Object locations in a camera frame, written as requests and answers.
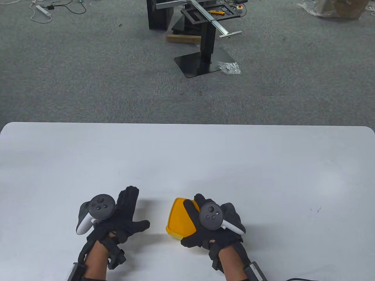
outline person's left hand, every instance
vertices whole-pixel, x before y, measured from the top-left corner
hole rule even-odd
[[[116,236],[118,244],[122,244],[133,234],[148,229],[149,221],[133,221],[138,195],[139,189],[134,186],[128,186],[121,191],[114,214],[94,225],[94,230],[88,235],[87,241],[102,240],[110,235]]]

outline plastic container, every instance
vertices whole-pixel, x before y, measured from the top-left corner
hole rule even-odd
[[[185,200],[185,198],[176,198],[169,214],[167,227],[165,228],[170,236],[178,240],[188,237],[196,231],[195,226],[184,207]],[[193,200],[192,202],[199,211],[198,204]]]

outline white vr controller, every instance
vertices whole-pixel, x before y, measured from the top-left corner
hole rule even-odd
[[[114,213],[115,208],[116,202],[108,194],[99,194],[90,201],[83,203],[79,208],[77,234],[85,234],[94,224],[109,218]]]
[[[239,235],[244,235],[246,229],[241,223],[240,216],[236,213],[232,203],[226,203],[225,211],[216,203],[209,202],[202,206],[199,213],[199,221],[209,229],[216,230],[222,227]]]

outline aluminum foil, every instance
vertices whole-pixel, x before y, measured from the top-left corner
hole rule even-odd
[[[225,74],[241,74],[238,63],[223,63],[222,61],[219,61],[219,67]]]

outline white cable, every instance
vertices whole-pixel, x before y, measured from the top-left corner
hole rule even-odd
[[[32,6],[36,3],[37,0],[33,0],[31,5],[30,5],[30,9],[33,11],[33,15],[30,17],[30,19],[34,22],[37,22],[37,23],[49,23],[52,21],[52,16],[49,16],[50,17],[50,20],[49,21],[46,21],[46,22],[40,22],[40,21],[36,21],[35,19],[33,19],[33,17],[35,16],[35,10],[32,8]]]
[[[10,5],[10,4],[15,4],[21,1],[25,1],[25,0],[17,0],[17,1],[10,2],[10,3],[0,3],[0,5]]]

